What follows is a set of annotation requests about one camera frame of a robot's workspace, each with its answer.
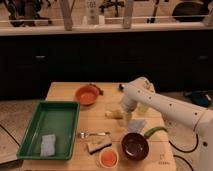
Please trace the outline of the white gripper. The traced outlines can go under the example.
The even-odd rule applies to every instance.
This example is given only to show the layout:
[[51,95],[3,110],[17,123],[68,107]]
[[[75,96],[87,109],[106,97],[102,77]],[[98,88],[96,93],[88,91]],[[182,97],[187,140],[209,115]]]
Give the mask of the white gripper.
[[128,96],[124,95],[121,99],[120,105],[122,109],[125,111],[123,113],[123,126],[127,127],[132,119],[131,112],[133,112],[136,109],[137,102],[130,99]]

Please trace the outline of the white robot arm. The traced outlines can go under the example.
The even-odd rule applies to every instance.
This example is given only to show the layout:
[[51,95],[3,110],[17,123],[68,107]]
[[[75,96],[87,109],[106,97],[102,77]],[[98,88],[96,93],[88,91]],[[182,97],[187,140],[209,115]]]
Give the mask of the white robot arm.
[[126,113],[132,113],[137,103],[145,104],[203,137],[196,171],[213,171],[213,110],[163,96],[150,90],[151,83],[139,77],[124,85],[120,102]]

